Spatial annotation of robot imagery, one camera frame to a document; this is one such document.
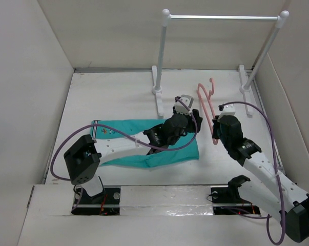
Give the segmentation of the teal trousers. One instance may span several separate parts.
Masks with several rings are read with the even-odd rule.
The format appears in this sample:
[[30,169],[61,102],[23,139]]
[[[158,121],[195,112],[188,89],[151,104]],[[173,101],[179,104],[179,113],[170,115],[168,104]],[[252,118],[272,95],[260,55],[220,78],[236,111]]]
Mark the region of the teal trousers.
[[[164,123],[163,119],[126,119],[126,120],[94,120],[92,124],[103,124],[113,127],[128,135],[135,135],[153,126]],[[93,127],[90,134],[94,139],[116,139],[122,135],[103,127]],[[177,151],[163,151],[152,155],[127,156],[104,163],[105,166],[122,166],[128,168],[150,169],[189,160],[198,160],[197,141]]]

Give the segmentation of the pink plastic hanger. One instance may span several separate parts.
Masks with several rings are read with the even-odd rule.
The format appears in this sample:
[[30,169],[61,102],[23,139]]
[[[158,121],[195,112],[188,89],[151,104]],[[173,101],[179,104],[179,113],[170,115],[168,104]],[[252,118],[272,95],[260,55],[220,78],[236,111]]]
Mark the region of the pink plastic hanger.
[[210,134],[213,134],[213,123],[212,120],[215,118],[215,111],[212,105],[211,97],[215,92],[215,83],[214,79],[211,77],[209,79],[211,84],[211,89],[209,91],[206,90],[205,86],[202,83],[197,85],[197,96],[202,106],[202,110],[204,112],[205,118],[208,122],[208,126],[210,129]]

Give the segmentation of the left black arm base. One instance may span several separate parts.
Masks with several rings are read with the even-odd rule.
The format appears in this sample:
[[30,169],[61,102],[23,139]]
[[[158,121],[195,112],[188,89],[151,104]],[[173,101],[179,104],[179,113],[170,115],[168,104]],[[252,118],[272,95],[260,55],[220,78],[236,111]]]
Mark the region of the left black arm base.
[[71,213],[73,215],[99,215],[117,216],[120,215],[120,194],[121,187],[105,186],[104,191],[90,197],[81,187],[74,188],[74,200]]

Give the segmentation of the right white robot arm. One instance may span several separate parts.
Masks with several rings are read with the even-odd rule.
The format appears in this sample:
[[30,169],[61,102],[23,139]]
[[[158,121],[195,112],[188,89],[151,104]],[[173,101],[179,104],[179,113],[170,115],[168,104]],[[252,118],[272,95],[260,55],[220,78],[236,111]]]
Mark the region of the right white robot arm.
[[282,172],[275,171],[261,148],[243,137],[240,121],[221,114],[213,119],[214,139],[219,139],[228,155],[259,181],[239,175],[228,182],[231,201],[249,201],[280,222],[286,235],[300,243],[309,237],[309,193]]

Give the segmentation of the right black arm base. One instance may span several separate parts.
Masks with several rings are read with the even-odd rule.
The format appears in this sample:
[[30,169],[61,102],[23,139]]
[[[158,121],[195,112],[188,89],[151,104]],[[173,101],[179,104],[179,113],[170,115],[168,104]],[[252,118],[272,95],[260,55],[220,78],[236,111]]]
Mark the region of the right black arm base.
[[210,190],[207,200],[213,205],[214,215],[261,215],[257,206],[228,194],[227,186],[211,186]]

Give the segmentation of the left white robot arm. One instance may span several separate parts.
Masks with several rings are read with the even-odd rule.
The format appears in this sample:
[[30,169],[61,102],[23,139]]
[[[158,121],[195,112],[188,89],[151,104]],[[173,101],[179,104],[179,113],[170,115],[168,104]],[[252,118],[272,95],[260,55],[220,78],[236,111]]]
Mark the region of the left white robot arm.
[[100,165],[130,156],[179,152],[195,141],[202,120],[198,110],[193,109],[175,112],[164,123],[135,135],[121,132],[120,138],[99,140],[83,135],[64,154],[70,182],[80,186],[91,202],[99,203],[105,195],[102,180],[96,174]]

